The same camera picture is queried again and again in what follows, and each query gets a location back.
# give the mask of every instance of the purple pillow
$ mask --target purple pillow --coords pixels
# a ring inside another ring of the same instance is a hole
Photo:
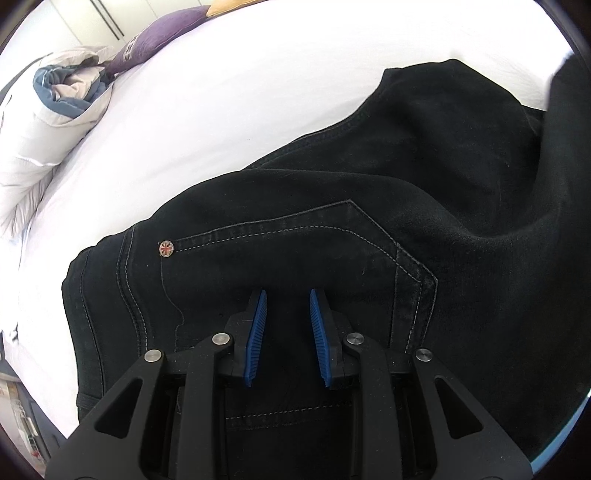
[[[108,75],[129,70],[150,59],[175,38],[191,31],[207,20],[209,5],[172,12],[152,22],[132,38],[107,65]]]

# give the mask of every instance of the rivet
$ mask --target rivet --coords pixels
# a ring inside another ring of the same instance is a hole
[[[212,342],[216,345],[226,345],[230,341],[230,336],[227,333],[216,333],[212,337]]]
[[[431,350],[427,350],[426,348],[420,348],[415,352],[415,356],[421,362],[430,362],[433,359],[433,354]]]
[[[174,252],[174,244],[170,240],[165,240],[158,247],[158,251],[161,257],[168,258]]]
[[[144,355],[144,360],[153,364],[162,358],[162,352],[160,350],[148,350]]]
[[[365,337],[358,332],[353,332],[347,335],[347,342],[351,345],[361,345],[365,341]]]

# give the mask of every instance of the contrast stitching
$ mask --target contrast stitching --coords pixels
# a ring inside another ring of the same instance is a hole
[[[270,413],[258,413],[253,415],[244,415],[242,417],[226,417],[226,420],[239,420],[239,419],[253,419],[257,417],[270,417],[271,415],[284,415],[287,413],[297,413],[299,411],[313,411],[313,410],[321,410],[323,408],[336,408],[336,407],[350,407],[351,403],[337,403],[334,405],[321,405],[320,407],[308,407],[308,408],[297,408],[295,410],[283,410],[283,411],[273,411]]]
[[[84,315],[86,316],[86,321],[88,322],[88,327],[90,328],[90,333],[92,334],[92,341],[95,344],[96,349],[96,356],[99,359],[99,368],[100,368],[100,396],[105,395],[105,371],[103,369],[103,363],[100,359],[100,352],[99,346],[96,342],[95,331],[92,328],[92,324],[90,322],[90,316],[88,315],[88,310],[86,309],[86,302],[84,300],[84,294],[82,293],[82,282],[84,280],[84,272],[86,271],[86,266],[88,265],[88,257],[90,256],[90,250],[86,254],[86,258],[84,260],[84,267],[82,267],[82,272],[80,273],[80,299],[82,300],[82,307],[84,308]]]
[[[394,340],[394,311],[396,310],[396,293],[398,290],[397,284],[398,284],[398,266],[396,266],[396,272],[394,273],[394,298],[392,299],[392,315],[390,317],[390,340],[388,342],[388,348],[390,348],[392,346],[392,341]]]
[[[429,329],[429,324],[431,323],[431,316],[433,315],[433,310],[435,309],[435,299],[437,298],[437,288],[439,286],[439,280],[435,278],[435,292],[433,293],[433,303],[431,304],[431,312],[429,312],[429,318],[427,319],[427,324],[423,330],[423,337],[421,338],[421,345],[425,341],[425,337],[427,336],[427,330]]]
[[[138,303],[135,301],[134,293],[131,291],[131,287],[129,286],[129,277],[127,276],[127,263],[129,262],[129,256],[131,255],[131,246],[134,244],[134,232],[135,232],[135,225],[131,228],[131,240],[129,241],[129,250],[127,251],[127,258],[125,259],[125,282],[127,283],[127,289],[129,290],[129,295],[131,295],[131,299],[134,301],[135,308],[138,309],[139,316],[142,319],[142,326],[144,327],[144,340],[145,340],[145,348],[148,351],[148,331],[146,328],[146,322],[144,319],[144,315],[142,311],[139,309]]]
[[[123,303],[125,303],[125,307],[127,307],[127,311],[129,312],[129,315],[131,316],[131,323],[134,324],[134,330],[135,330],[135,336],[137,338],[137,344],[138,344],[138,356],[141,355],[141,339],[139,338],[139,330],[138,330],[138,325],[135,321],[134,318],[134,312],[131,309],[131,305],[129,305],[129,302],[127,301],[127,298],[124,295],[123,292],[123,287],[121,286],[121,279],[119,278],[119,272],[121,269],[121,258],[123,257],[123,247],[125,245],[125,239],[127,238],[127,232],[125,231],[124,235],[123,235],[123,240],[121,241],[121,248],[119,249],[119,256],[117,257],[117,271],[115,274],[115,277],[117,278],[117,286],[119,287],[119,293],[121,295],[121,298],[123,299]]]
[[[236,425],[228,427],[229,432],[251,432],[253,430],[264,430],[264,429],[274,429],[277,427],[293,427],[294,425],[301,425],[302,423],[309,423],[311,421],[322,421],[323,419],[303,419],[303,420],[296,420],[290,422],[278,422],[278,423],[271,423],[271,424],[263,424],[263,425],[256,425],[253,427],[246,427],[244,425]]]
[[[414,263],[416,263],[419,267],[425,269],[425,271],[427,273],[429,273],[429,275],[431,275],[433,277],[433,279],[435,281],[437,281],[437,278],[435,277],[435,275],[433,275],[433,273],[431,272],[431,270],[429,270],[425,265],[423,265],[421,262],[419,262],[419,260],[417,260],[416,258],[414,258],[410,253],[408,253],[404,247],[402,245],[400,245],[378,222],[376,222],[373,218],[371,218],[366,212],[365,210],[363,210],[361,207],[359,207],[359,205],[357,205],[353,200],[348,200],[348,202],[351,202],[351,204],[359,211],[359,213],[361,213],[364,217],[366,217],[370,222],[372,222],[376,227],[379,228],[379,230],[388,237],[388,239],[394,244],[396,245],[396,247],[400,250],[402,250],[402,252]]]
[[[417,323],[417,313],[418,313],[418,306],[421,304],[421,293],[423,292],[423,285],[419,285],[418,288],[418,300],[417,300],[417,309],[414,311],[414,319],[413,319],[413,324],[410,327],[410,332],[408,333],[408,340],[407,340],[407,345],[404,348],[404,353],[408,353],[408,347],[410,345],[410,338],[413,335],[413,330],[414,330],[414,325]]]
[[[355,233],[355,232],[353,232],[351,230],[346,230],[344,228],[339,228],[339,227],[336,227],[336,226],[309,225],[309,226],[298,226],[298,227],[293,227],[293,228],[284,228],[283,230],[276,230],[276,231],[272,231],[272,232],[250,233],[249,235],[233,236],[233,237],[230,237],[230,238],[225,238],[223,240],[217,240],[215,242],[209,242],[209,243],[206,243],[206,244],[203,244],[203,245],[197,245],[196,247],[183,248],[183,249],[179,250],[179,252],[186,252],[188,250],[193,250],[195,248],[206,247],[208,245],[215,245],[215,244],[219,244],[219,243],[222,243],[222,242],[227,242],[227,241],[230,241],[230,240],[237,240],[237,239],[240,239],[240,238],[247,238],[247,237],[250,237],[250,236],[260,236],[260,235],[270,235],[272,233],[292,232],[292,231],[295,231],[295,230],[302,230],[302,229],[306,229],[306,228],[327,228],[327,229],[331,229],[331,230],[338,230],[340,232],[351,233],[352,235],[360,238],[361,240],[363,240],[364,242],[368,243],[372,247],[375,247],[378,250],[380,250],[390,260],[392,260],[392,262],[394,262],[397,266],[399,266],[400,269],[402,269],[402,271],[406,273],[406,275],[408,275],[410,278],[412,278],[415,282],[417,282],[419,284],[421,283],[419,279],[413,277],[407,270],[404,269],[404,267],[402,265],[400,265],[398,262],[396,262],[396,260],[394,260],[394,258],[392,257],[392,255],[390,255],[388,252],[386,252],[386,250],[384,250],[383,248],[377,246],[375,243],[370,242],[369,240],[367,240],[365,237],[362,237],[358,233]]]
[[[311,208],[311,209],[308,209],[308,210],[304,210],[302,212],[289,213],[287,215],[283,215],[283,216],[280,216],[280,217],[268,218],[266,220],[251,220],[250,222],[239,222],[239,223],[233,223],[231,225],[221,226],[219,228],[214,228],[213,230],[208,230],[207,232],[198,233],[197,235],[190,235],[190,236],[185,236],[183,238],[177,238],[175,240],[175,242],[183,242],[183,241],[186,241],[186,240],[191,240],[192,238],[196,238],[198,236],[211,235],[212,233],[219,232],[221,230],[227,230],[229,228],[235,228],[237,226],[256,225],[256,224],[262,224],[262,223],[275,222],[276,220],[286,220],[288,218],[293,218],[293,217],[305,215],[306,213],[317,212],[318,210],[325,210],[325,209],[328,209],[328,208],[331,208],[331,207],[336,207],[337,205],[347,205],[347,204],[353,204],[354,205],[354,203],[351,200],[341,200],[340,202],[329,203],[327,205],[321,205],[319,207],[314,207],[314,208]]]

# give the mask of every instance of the metal pin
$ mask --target metal pin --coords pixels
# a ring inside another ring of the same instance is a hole
[[[144,360],[153,364],[162,358],[162,352],[160,350],[148,350],[144,355]]]
[[[416,351],[415,356],[421,362],[430,362],[433,359],[433,354],[431,350],[427,350],[426,348],[420,348]]]
[[[230,341],[230,336],[227,333],[216,333],[212,337],[212,342],[216,345],[226,345]]]
[[[347,335],[347,342],[351,345],[361,345],[365,341],[365,337],[358,332],[353,332]]]

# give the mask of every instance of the union jack rivet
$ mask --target union jack rivet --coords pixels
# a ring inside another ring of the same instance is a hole
[[[165,240],[160,244],[158,248],[160,251],[160,256],[164,258],[170,257],[174,252],[174,245],[170,240]]]

